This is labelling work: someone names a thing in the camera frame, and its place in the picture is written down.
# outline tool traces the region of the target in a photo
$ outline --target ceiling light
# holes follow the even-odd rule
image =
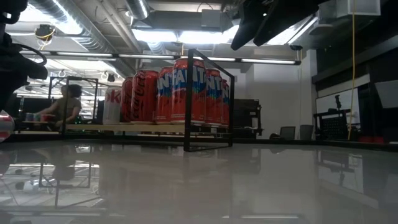
[[[220,32],[201,31],[184,31],[178,40],[186,44],[220,44],[226,42],[225,37]]]
[[[229,39],[233,39],[235,37],[236,32],[239,29],[239,25],[232,26],[228,30],[223,32],[224,42],[227,43]]]
[[[7,32],[7,34],[11,36],[27,36],[27,35],[35,35],[35,33],[32,32]]]
[[[141,59],[174,59],[174,56],[171,55],[129,55],[129,54],[120,54],[121,58],[141,58]]]
[[[102,53],[80,53],[80,52],[58,52],[60,56],[86,56],[86,57],[112,57],[112,54]]]
[[[302,30],[300,30],[296,35],[293,36],[287,43],[292,44],[297,38],[304,34],[316,21],[318,21],[318,17],[314,17]]]
[[[133,29],[132,33],[137,40],[154,43],[154,42],[175,42],[177,36],[172,31],[159,30],[137,30]]]
[[[242,62],[245,63],[273,63],[273,64],[281,64],[281,65],[294,65],[295,61],[288,60],[270,60],[270,59],[244,59],[242,58]]]
[[[35,52],[30,51],[30,50],[21,50],[19,53],[20,54],[25,54],[25,55],[36,55]],[[42,53],[43,55],[50,55],[51,54],[48,51],[40,51],[40,53]]]
[[[286,44],[291,38],[293,38],[297,32],[311,19],[310,16],[306,17],[305,19],[301,20],[300,22],[290,26],[280,34],[276,35],[274,38],[267,42],[268,45],[284,45]]]
[[[235,58],[219,58],[219,57],[208,57],[210,60],[215,62],[234,62]]]

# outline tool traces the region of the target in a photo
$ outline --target person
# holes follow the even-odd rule
[[[58,121],[55,123],[55,127],[60,127],[63,123],[63,115],[65,112],[65,101],[68,99],[67,106],[67,123],[72,123],[75,118],[79,115],[81,110],[80,100],[77,99],[81,96],[81,86],[80,85],[69,85],[67,92],[67,86],[61,87],[62,98],[58,99],[49,108],[46,108],[39,114],[55,114],[57,115]]]

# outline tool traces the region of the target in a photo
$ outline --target cable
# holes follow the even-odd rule
[[[197,9],[197,12],[199,12],[199,8],[200,8],[200,6],[201,6],[203,3],[205,3],[205,4],[208,5],[208,6],[210,6],[211,9],[214,10],[214,9],[213,9],[213,6],[211,6],[211,5],[208,4],[207,2],[202,2],[202,3],[199,4],[198,9]]]
[[[47,39],[48,39],[49,37],[51,37],[51,36],[55,33],[55,30],[56,30],[56,28],[54,28],[54,29],[52,30],[51,34],[47,34],[47,35],[44,35],[44,36],[38,36],[38,35],[36,35],[36,31],[37,31],[37,29],[36,29],[36,30],[35,30],[35,36],[36,36],[37,38],[39,38],[39,39],[44,39],[44,38],[46,38],[46,41],[47,41]]]
[[[351,139],[351,128],[353,122],[354,87],[355,87],[355,10],[356,0],[353,1],[353,86],[351,88],[351,109],[349,111],[348,140]]]
[[[45,64],[47,63],[47,58],[46,58],[42,53],[40,53],[38,50],[36,50],[36,49],[34,49],[34,48],[32,48],[32,47],[26,46],[26,45],[24,45],[24,44],[16,44],[16,45],[22,47],[23,49],[27,49],[27,50],[33,51],[33,52],[35,52],[38,56],[40,56],[40,57],[43,59],[43,61],[37,63],[38,65],[45,65]]]

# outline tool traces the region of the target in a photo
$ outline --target yellow cable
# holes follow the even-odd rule
[[[353,1],[353,87],[351,88],[351,109],[349,111],[348,140],[351,139],[351,124],[353,122],[354,87],[355,87],[355,10],[356,10],[356,0]]]
[[[55,32],[55,29],[53,29],[52,30],[52,32],[51,32],[51,34],[47,34],[47,35],[44,35],[44,36],[37,36],[37,35],[35,35],[37,38],[40,38],[40,39],[44,39],[44,38],[48,38],[48,37],[50,37],[51,35],[53,35],[54,34],[54,32]]]

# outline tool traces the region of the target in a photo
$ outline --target soda can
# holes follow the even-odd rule
[[[156,106],[156,81],[158,72],[138,70],[132,79],[131,122],[152,124]]]
[[[185,122],[185,103],[187,100],[187,70],[188,60],[181,58],[175,61],[172,84],[172,114],[173,124]],[[191,121],[202,124],[206,116],[206,75],[205,64],[201,60],[193,59],[192,76],[192,113]]]
[[[111,86],[105,92],[103,124],[119,124],[120,122],[121,88]]]
[[[4,110],[0,112],[0,142],[6,140],[14,131],[15,124],[12,116]]]
[[[132,80],[133,77],[127,77],[122,84],[121,92],[121,120],[123,123],[131,122],[131,100],[132,100]]]
[[[223,126],[229,125],[229,85],[226,80],[223,79],[223,115],[221,117],[221,124]]]
[[[33,121],[34,114],[33,113],[26,113],[25,121]]]
[[[223,89],[220,71],[216,69],[206,69],[206,123],[219,126],[221,125]]]
[[[173,67],[164,67],[157,78],[156,124],[170,124],[172,112],[172,78]]]

